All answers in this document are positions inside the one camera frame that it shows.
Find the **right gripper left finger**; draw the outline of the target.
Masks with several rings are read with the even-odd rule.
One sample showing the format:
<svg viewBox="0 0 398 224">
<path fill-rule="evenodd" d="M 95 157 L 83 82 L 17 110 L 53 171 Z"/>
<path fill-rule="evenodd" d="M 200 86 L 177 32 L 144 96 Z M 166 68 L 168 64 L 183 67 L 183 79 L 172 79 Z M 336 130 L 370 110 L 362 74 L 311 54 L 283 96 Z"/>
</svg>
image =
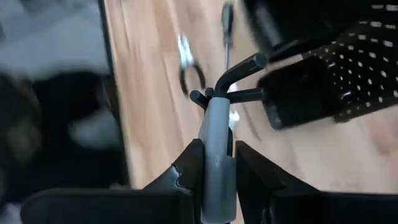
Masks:
<svg viewBox="0 0 398 224">
<path fill-rule="evenodd" d="M 204 144 L 193 139 L 145 188 L 50 189 L 21 207 L 23 224 L 201 224 Z"/>
</svg>

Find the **black perforated pegboard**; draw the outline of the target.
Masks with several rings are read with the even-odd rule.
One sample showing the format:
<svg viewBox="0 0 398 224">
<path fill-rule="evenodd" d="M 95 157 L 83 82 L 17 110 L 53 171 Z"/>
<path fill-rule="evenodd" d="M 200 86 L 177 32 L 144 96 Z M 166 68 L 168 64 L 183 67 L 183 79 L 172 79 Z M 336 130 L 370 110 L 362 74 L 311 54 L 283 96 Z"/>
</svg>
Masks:
<svg viewBox="0 0 398 224">
<path fill-rule="evenodd" d="M 303 55 L 326 63 L 337 123 L 398 105 L 398 0 L 360 3 L 369 11 L 367 17 Z"/>
</svg>

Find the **black shallow pegboard bin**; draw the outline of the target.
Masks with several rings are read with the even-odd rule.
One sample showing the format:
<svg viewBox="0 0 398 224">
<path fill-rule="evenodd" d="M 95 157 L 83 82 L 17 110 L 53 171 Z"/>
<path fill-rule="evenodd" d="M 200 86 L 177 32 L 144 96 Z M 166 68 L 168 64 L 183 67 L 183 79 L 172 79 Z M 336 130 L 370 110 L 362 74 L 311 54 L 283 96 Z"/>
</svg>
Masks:
<svg viewBox="0 0 398 224">
<path fill-rule="evenodd" d="M 266 94 L 262 104 L 275 130 L 333 116 L 338 109 L 329 70 L 318 57 L 274 70 L 260 78 L 257 87 Z"/>
</svg>

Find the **grey black handled screwdriver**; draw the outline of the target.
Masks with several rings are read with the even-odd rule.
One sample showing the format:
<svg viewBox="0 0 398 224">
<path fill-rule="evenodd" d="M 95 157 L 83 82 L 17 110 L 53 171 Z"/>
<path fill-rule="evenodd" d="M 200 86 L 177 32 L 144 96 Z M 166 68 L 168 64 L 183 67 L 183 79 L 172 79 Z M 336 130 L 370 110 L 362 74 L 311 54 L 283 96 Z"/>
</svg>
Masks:
<svg viewBox="0 0 398 224">
<path fill-rule="evenodd" d="M 229 67 L 229 48 L 232 43 L 231 33 L 233 30 L 234 6 L 232 1 L 226 1 L 221 11 L 221 25 L 223 30 L 224 45 L 224 69 Z"/>
</svg>

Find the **hex key set grey holder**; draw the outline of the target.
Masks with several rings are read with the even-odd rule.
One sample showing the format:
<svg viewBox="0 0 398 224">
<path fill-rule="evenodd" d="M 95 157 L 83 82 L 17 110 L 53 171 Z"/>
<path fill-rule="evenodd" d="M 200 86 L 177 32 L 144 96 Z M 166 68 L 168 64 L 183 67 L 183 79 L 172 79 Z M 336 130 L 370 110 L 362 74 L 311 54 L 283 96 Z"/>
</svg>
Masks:
<svg viewBox="0 0 398 224">
<path fill-rule="evenodd" d="M 240 115 L 231 105 L 263 99 L 261 89 L 238 91 L 236 83 L 263 70 L 267 63 L 265 55 L 255 53 L 227 70 L 205 95 L 197 90 L 190 93 L 190 99 L 205 110 L 198 133 L 205 147 L 203 224 L 226 224 L 236 219 L 236 160 L 231 155 L 231 143 Z"/>
</svg>

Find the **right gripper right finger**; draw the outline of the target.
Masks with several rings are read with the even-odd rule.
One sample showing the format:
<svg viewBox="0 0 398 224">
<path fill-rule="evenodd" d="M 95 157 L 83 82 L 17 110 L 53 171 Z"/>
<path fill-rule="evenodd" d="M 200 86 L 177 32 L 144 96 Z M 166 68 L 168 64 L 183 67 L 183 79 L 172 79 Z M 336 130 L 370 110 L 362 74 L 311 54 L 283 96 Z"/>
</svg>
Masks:
<svg viewBox="0 0 398 224">
<path fill-rule="evenodd" d="M 237 191 L 245 224 L 398 224 L 398 195 L 327 192 L 236 141 Z"/>
</svg>

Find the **black handled scissors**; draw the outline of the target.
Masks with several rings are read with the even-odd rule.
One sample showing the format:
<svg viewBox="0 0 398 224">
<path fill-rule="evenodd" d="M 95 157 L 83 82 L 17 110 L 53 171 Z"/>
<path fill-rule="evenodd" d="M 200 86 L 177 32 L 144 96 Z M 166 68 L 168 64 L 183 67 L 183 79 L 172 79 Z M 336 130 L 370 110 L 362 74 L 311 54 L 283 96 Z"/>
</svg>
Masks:
<svg viewBox="0 0 398 224">
<path fill-rule="evenodd" d="M 206 88 L 206 80 L 205 76 L 203 74 L 203 70 L 201 69 L 201 66 L 199 63 L 195 60 L 191 48 L 190 48 L 190 43 L 187 39 L 187 36 L 185 34 L 179 34 L 177 37 L 177 45 L 178 45 L 178 51 L 180 54 L 180 66 L 179 66 L 179 82 L 181 86 L 181 90 L 185 96 L 188 96 L 188 88 L 187 84 L 185 81 L 185 72 L 186 69 L 193 67 L 200 80 L 200 87 L 202 90 Z"/>
</svg>

